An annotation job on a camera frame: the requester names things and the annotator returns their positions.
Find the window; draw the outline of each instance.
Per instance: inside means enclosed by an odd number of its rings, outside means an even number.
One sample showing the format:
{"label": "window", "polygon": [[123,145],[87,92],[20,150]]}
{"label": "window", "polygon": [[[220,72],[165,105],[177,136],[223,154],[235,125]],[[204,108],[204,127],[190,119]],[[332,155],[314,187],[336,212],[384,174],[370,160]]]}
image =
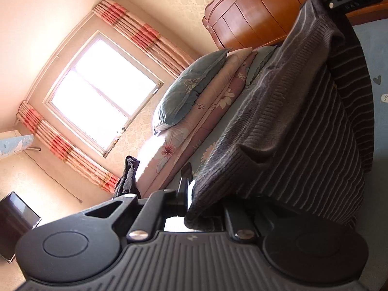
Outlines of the window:
{"label": "window", "polygon": [[106,157],[162,84],[139,68],[146,70],[111,40],[97,34],[65,69],[46,104]]}

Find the window pane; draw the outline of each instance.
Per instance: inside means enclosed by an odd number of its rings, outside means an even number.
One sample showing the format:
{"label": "window pane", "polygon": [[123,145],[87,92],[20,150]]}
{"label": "window pane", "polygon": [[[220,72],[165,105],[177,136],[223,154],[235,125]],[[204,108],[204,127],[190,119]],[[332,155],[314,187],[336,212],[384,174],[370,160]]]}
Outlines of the window pane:
{"label": "window pane", "polygon": [[132,115],[155,88],[155,83],[103,40],[81,57],[76,71]]}
{"label": "window pane", "polygon": [[102,148],[109,146],[128,121],[73,70],[58,86],[52,103]]}

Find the power cord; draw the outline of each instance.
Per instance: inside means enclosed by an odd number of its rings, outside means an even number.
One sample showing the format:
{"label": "power cord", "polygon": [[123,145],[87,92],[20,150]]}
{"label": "power cord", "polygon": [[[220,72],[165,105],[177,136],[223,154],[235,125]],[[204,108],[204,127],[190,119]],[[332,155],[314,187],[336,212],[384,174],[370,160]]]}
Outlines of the power cord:
{"label": "power cord", "polygon": [[64,190],[66,190],[69,194],[71,194],[74,198],[76,198],[78,200],[79,203],[82,203],[83,201],[81,199],[79,199],[78,197],[76,197],[75,195],[73,195],[67,188],[65,188],[61,183],[57,182],[53,177],[51,177],[31,156],[30,154],[28,154],[26,151],[25,153],[28,155],[28,157],[33,160],[35,162],[36,165],[38,165],[38,167],[47,174],[48,177],[50,177],[53,181],[55,181],[57,184],[59,184]]}

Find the ridged black surface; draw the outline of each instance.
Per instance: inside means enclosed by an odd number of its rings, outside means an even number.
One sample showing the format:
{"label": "ridged black surface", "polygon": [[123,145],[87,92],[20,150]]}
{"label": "ridged black surface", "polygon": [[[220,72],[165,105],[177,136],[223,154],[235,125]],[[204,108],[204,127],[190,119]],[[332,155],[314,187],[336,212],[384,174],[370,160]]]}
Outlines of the ridged black surface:
{"label": "ridged black surface", "polygon": [[237,244],[226,233],[159,233],[133,244],[94,280],[72,286],[28,281],[17,291],[366,291],[359,283],[315,288],[273,271],[254,245]]}

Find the striped sweater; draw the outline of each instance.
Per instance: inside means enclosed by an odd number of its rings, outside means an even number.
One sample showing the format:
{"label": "striped sweater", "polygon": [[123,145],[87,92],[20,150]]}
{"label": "striped sweater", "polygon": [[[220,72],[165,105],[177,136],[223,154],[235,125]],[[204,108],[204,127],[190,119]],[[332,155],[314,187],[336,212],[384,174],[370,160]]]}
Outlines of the striped sweater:
{"label": "striped sweater", "polygon": [[374,115],[364,54],[344,14],[307,0],[270,67],[196,180],[190,228],[224,196],[266,195],[346,224],[372,166]]}

